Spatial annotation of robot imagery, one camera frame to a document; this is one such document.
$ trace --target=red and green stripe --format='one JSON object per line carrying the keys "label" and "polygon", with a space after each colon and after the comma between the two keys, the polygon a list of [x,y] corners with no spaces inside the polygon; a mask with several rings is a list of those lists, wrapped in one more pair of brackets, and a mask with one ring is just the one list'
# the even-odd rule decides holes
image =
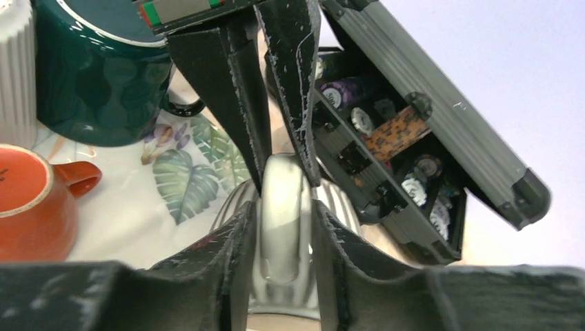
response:
{"label": "red and green stripe", "polygon": [[[208,0],[210,8],[216,8],[222,6],[225,0]],[[140,7],[140,11],[142,13],[142,17],[148,24],[148,26],[159,26],[161,25],[161,18],[157,13],[157,9],[153,2],[145,3]]]}
{"label": "red and green stripe", "polygon": [[148,26],[153,27],[159,26],[161,24],[159,14],[157,13],[155,5],[152,2],[143,4],[142,7],[140,7],[140,11],[142,12],[142,17]]}

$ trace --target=poker chip case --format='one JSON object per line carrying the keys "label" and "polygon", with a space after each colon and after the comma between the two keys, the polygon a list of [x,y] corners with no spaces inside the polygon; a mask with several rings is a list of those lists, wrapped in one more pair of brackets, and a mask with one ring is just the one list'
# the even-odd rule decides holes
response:
{"label": "poker chip case", "polygon": [[[375,116],[383,117],[385,123],[378,121],[375,131],[361,130],[370,121],[348,117],[362,113],[364,102],[356,102],[348,109],[334,107],[332,101],[341,100],[341,93],[324,95],[326,91],[320,87],[325,84],[324,68],[328,71],[336,66],[324,66],[319,56],[313,97],[317,156],[323,174],[346,192],[362,223],[382,224],[416,262],[446,265],[462,258],[466,192],[516,230],[539,221],[548,212],[551,195],[545,184],[382,3],[321,0],[320,4],[343,48],[338,51],[352,57],[337,67],[345,71],[345,76],[374,72],[384,81],[381,89],[394,109],[402,110],[385,117],[375,110]],[[328,48],[319,53],[334,51]],[[335,55],[336,61],[343,61],[339,58]],[[349,63],[355,63],[353,72],[348,70],[352,67]],[[268,81],[267,86],[272,93],[274,82]],[[424,155],[431,159],[421,159]],[[435,157],[437,163],[431,168],[437,176],[440,174],[441,181],[429,177],[425,199],[420,201],[415,185],[411,185],[417,179],[413,166],[427,171],[429,167],[423,163]],[[445,214],[436,211],[438,201],[445,195],[443,179],[459,192],[450,195],[450,222],[441,229],[435,219]]]}

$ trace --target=flower print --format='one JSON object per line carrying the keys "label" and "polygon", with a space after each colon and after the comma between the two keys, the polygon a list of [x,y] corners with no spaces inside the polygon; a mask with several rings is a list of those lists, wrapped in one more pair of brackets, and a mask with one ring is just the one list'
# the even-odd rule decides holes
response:
{"label": "flower print", "polygon": [[191,136],[185,134],[187,128],[187,123],[183,123],[179,129],[168,124],[157,124],[155,129],[144,138],[144,151],[140,158],[142,164],[152,163],[171,148],[177,150],[184,148],[191,140]]}
{"label": "flower print", "polygon": [[191,136],[190,134],[185,134],[184,136],[182,136],[182,138],[179,139],[179,141],[177,142],[177,149],[181,150],[183,149],[183,147],[187,146],[187,144],[189,143],[189,141],[191,141]]}

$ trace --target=mug handle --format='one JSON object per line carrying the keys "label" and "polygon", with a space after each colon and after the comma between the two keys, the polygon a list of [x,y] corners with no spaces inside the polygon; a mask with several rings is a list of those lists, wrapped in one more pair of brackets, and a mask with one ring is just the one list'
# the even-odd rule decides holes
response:
{"label": "mug handle", "polygon": [[91,191],[102,176],[101,170],[87,161],[56,164],[53,168],[76,199]]}
{"label": "mug handle", "polygon": [[168,102],[168,106],[163,109],[178,117],[193,117],[199,114],[205,108],[203,100],[198,99],[194,103],[188,105],[179,105],[172,101]]}

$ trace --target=orange mug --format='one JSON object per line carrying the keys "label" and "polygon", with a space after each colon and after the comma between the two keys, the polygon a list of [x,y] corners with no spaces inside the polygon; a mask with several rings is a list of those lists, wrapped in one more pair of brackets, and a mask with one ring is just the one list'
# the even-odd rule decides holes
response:
{"label": "orange mug", "polygon": [[0,261],[63,261],[77,240],[76,199],[101,179],[95,165],[51,165],[0,144]]}

